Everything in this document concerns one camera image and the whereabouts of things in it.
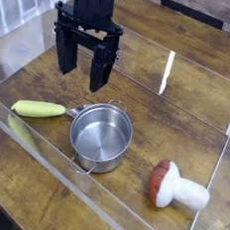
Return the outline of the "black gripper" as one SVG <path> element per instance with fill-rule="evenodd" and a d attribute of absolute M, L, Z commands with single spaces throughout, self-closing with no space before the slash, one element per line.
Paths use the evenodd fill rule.
<path fill-rule="evenodd" d="M 94 57 L 90 70 L 90 90 L 105 86 L 110 77 L 122 28 L 112 20 L 116 0 L 73 0 L 73 4 L 55 4 L 58 67 L 63 74 L 76 67 L 78 44 L 92 47 Z"/>

